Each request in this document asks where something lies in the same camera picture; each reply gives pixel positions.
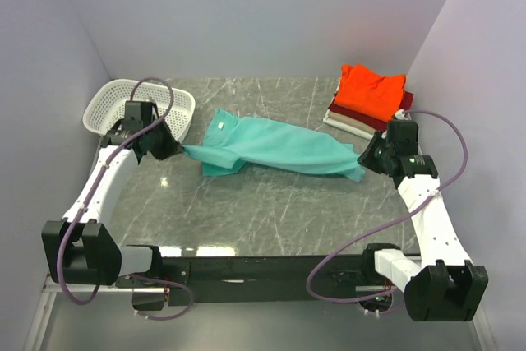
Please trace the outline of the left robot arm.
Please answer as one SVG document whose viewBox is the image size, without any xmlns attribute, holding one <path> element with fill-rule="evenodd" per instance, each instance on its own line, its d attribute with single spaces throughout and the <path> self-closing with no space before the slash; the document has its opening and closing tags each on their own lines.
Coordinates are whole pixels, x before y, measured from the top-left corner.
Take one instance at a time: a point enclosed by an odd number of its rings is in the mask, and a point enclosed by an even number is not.
<svg viewBox="0 0 526 351">
<path fill-rule="evenodd" d="M 164 277 L 159 250 L 148 245 L 119 247 L 108 230 L 127 180 L 143 157 L 164 160 L 182 152 L 158 107 L 127 101 L 124 115 L 102 136 L 95 168 L 62 219 L 44 225 L 41 236 L 54 282 L 112 285 L 135 274 L 153 287 Z"/>
</svg>

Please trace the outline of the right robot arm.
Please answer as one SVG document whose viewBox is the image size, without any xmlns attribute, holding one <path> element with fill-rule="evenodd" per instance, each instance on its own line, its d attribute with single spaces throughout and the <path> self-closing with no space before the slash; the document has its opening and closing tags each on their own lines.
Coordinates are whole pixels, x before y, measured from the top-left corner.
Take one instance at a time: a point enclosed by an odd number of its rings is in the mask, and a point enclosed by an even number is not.
<svg viewBox="0 0 526 351">
<path fill-rule="evenodd" d="M 454 230 L 433 159 L 419 152 L 417 123 L 390 120 L 358 161 L 393 180 L 410 213 L 420 251 L 420 261 L 415 262 L 396 247 L 377 247 L 360 266 L 363 279 L 369 284 L 389 279 L 404 294 L 414 321 L 471 321 L 488 273 L 473 264 Z"/>
</svg>

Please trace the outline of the teal t-shirt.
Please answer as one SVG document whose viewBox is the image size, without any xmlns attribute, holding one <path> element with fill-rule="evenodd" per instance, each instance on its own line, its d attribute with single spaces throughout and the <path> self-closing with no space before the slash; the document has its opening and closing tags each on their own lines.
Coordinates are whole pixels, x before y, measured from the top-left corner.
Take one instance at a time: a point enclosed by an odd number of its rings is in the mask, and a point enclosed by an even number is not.
<svg viewBox="0 0 526 351">
<path fill-rule="evenodd" d="M 289 172 L 331 176 L 355 182 L 365 170 L 353 145 L 331 135 L 268 118 L 240 118 L 217 109 L 201 145 L 185 145 L 184 152 L 201 162 L 205 176 L 238 173 L 246 164 Z"/>
</svg>

